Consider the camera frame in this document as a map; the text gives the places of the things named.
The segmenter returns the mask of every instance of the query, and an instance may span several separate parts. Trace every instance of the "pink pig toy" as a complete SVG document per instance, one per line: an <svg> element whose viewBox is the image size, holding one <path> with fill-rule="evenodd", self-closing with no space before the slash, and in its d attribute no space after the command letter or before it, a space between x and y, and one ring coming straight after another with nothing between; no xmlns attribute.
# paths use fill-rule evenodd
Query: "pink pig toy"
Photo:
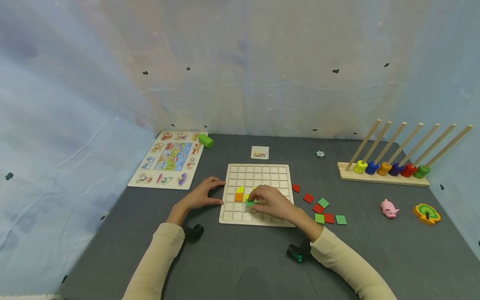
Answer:
<svg viewBox="0 0 480 300"><path fill-rule="evenodd" d="M382 209L382 214L384 214L389 219L395 219L396 214L399 211L399 209L396 209L393 203L391 203L387 199L380 202L380 208Z"/></svg>

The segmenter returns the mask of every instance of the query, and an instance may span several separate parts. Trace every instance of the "poker chip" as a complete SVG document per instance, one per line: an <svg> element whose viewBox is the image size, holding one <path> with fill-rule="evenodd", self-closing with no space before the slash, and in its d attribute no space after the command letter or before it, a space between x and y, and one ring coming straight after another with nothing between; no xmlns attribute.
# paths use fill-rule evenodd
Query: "poker chip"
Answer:
<svg viewBox="0 0 480 300"><path fill-rule="evenodd" d="M317 150L315 151L315 156L319 158L324 158L326 156L325 151L323 150Z"/></svg>

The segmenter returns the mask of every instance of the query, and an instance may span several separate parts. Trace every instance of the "wooden tree puzzle piece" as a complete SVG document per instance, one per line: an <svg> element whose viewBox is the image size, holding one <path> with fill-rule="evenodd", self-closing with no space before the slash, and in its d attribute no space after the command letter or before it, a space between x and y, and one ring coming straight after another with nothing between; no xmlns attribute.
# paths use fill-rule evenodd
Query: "wooden tree puzzle piece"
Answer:
<svg viewBox="0 0 480 300"><path fill-rule="evenodd" d="M440 222L442 217L435 208L428 204L420 203L413 208L413 213L418 217L419 221L427 225L433 226Z"/></svg>

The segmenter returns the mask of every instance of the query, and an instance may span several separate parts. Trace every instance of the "green tile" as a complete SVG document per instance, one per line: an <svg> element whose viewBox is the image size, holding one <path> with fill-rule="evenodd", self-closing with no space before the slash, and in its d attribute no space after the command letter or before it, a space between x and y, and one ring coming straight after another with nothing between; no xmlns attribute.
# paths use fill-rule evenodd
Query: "green tile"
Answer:
<svg viewBox="0 0 480 300"><path fill-rule="evenodd" d="M335 215L336 223L340 225L346 225L347 219L345 219L344 215Z"/></svg>
<svg viewBox="0 0 480 300"><path fill-rule="evenodd" d="M320 224L325 224L325 216L315 214L315 222L320 223Z"/></svg>
<svg viewBox="0 0 480 300"><path fill-rule="evenodd" d="M327 208L327 206L330 205L330 203L328 203L328 201L325 200L325 198L322 198L322 199L318 200L318 204L320 204L320 206L323 207L323 208Z"/></svg>

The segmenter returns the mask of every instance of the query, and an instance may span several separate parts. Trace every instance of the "green block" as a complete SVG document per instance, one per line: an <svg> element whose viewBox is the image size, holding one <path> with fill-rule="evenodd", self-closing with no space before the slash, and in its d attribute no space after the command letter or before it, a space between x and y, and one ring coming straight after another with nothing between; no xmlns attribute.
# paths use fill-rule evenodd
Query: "green block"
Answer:
<svg viewBox="0 0 480 300"><path fill-rule="evenodd" d="M346 225L347 219L345 219L344 215L335 215L336 223L339 225Z"/></svg>
<svg viewBox="0 0 480 300"><path fill-rule="evenodd" d="M315 222L320 223L320 224L325 224L325 216L315 214Z"/></svg>
<svg viewBox="0 0 480 300"><path fill-rule="evenodd" d="M323 208L327 208L327 206L330 205L330 203L328 203L328 201L325 200L325 198L322 198L322 199L318 200L318 204L320 204L320 206L323 207Z"/></svg>
<svg viewBox="0 0 480 300"><path fill-rule="evenodd" d="M207 135L205 135L204 133L198 136L198 141L200 142L200 144L204 145L208 149L210 149L210 147L213 146L213 140L209 138Z"/></svg>

